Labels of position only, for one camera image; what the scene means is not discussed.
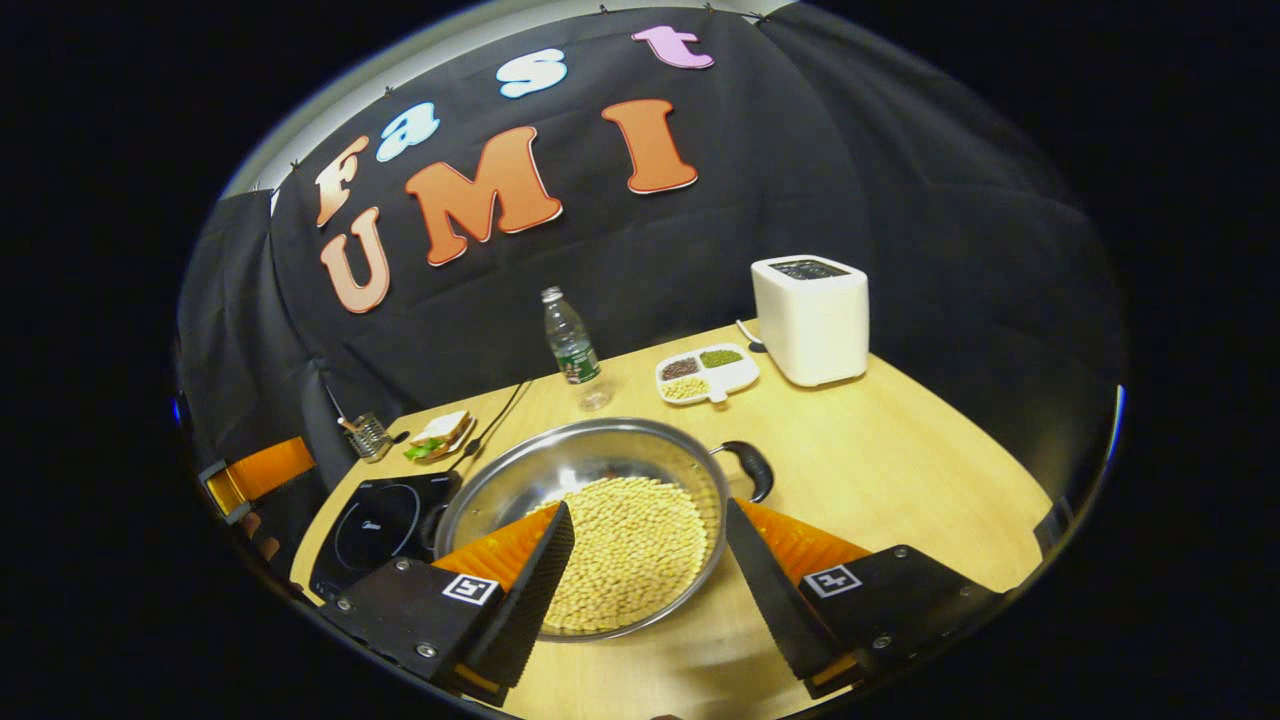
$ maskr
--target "letter m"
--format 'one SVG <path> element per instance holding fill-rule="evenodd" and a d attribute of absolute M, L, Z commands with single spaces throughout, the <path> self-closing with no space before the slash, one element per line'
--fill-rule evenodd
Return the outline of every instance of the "letter m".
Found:
<path fill-rule="evenodd" d="M 485 143 L 472 182 L 447 163 L 433 163 L 404 183 L 417 199 L 431 247 L 426 261 L 443 265 L 467 251 L 467 238 L 453 232 L 452 218 L 471 237 L 488 242 L 493 232 L 493 206 L 502 201 L 498 228 L 517 233 L 559 217 L 559 200 L 547 195 L 534 164 L 538 131 L 520 127 L 495 135 Z"/>

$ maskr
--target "water bottle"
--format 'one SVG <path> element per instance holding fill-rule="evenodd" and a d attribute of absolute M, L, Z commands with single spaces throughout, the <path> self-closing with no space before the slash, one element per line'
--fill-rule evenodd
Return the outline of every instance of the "water bottle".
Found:
<path fill-rule="evenodd" d="M 564 379 L 575 386 L 577 406 L 582 410 L 604 407 L 612 396 L 600 378 L 600 361 L 595 357 L 582 319 L 570 307 L 558 287 L 543 291 L 543 305 L 547 309 L 547 343 L 552 346 L 556 364 L 564 373 Z"/>

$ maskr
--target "plate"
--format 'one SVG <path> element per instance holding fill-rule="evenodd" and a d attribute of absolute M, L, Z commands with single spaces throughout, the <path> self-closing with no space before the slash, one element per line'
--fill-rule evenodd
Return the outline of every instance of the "plate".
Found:
<path fill-rule="evenodd" d="M 712 350 L 731 350 L 739 354 L 741 356 L 741 360 L 735 360 L 727 365 L 719 365 L 717 368 L 708 368 L 703 363 L 701 356 L 704 352 L 709 352 Z M 677 363 L 680 360 L 692 360 L 696 370 L 687 375 L 680 375 L 678 378 L 673 378 L 669 380 L 662 379 L 663 369 L 666 369 L 667 365 L 671 365 L 672 363 Z M 680 355 L 672 355 L 671 357 L 667 357 L 663 361 L 658 363 L 658 365 L 654 366 L 653 369 L 653 379 L 658 388 L 658 397 L 662 397 L 663 400 L 666 400 L 672 405 L 692 405 L 695 402 L 701 402 L 710 397 L 710 392 L 703 392 L 699 395 L 694 395 L 690 397 L 681 397 L 681 398 L 667 397 L 663 393 L 663 388 L 666 388 L 667 386 L 680 380 L 685 380 L 687 378 L 699 378 L 705 383 L 708 383 L 708 386 L 717 386 L 719 387 L 721 391 L 728 395 L 731 392 L 737 392 L 750 386 L 759 377 L 760 377 L 760 368 L 759 365 L 755 364 L 755 360 L 753 360 L 751 356 L 745 350 L 742 350 L 741 346 L 732 342 L 708 345 L 707 347 L 699 347 L 698 350 L 692 350 L 690 352 L 681 352 Z"/>

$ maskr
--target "white toaster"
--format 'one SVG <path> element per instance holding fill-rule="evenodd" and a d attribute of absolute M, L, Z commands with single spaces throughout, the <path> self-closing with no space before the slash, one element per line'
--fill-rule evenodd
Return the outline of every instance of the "white toaster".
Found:
<path fill-rule="evenodd" d="M 751 263 L 760 340 L 782 374 L 813 387 L 867 372 L 867 273 L 817 255 Z"/>

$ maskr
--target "black handle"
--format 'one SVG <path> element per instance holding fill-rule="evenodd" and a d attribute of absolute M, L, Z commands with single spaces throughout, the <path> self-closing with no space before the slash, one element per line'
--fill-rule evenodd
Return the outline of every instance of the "black handle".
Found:
<path fill-rule="evenodd" d="M 419 530 L 419 542 L 422 543 L 422 550 L 426 551 L 428 562 L 435 562 L 435 530 L 440 527 L 440 518 L 444 511 L 449 507 L 449 503 L 442 503 L 433 507 L 422 518 L 422 529 Z"/>
<path fill-rule="evenodd" d="M 746 477 L 751 478 L 755 483 L 755 492 L 751 495 L 751 502 L 760 502 L 769 496 L 773 491 L 773 468 L 769 468 L 768 461 L 764 460 L 764 455 L 755 448 L 754 445 L 745 443 L 739 439 L 731 439 L 721 443 L 719 447 L 713 450 L 727 450 L 733 455 L 737 455 L 737 462 L 742 465 L 742 471 Z"/>

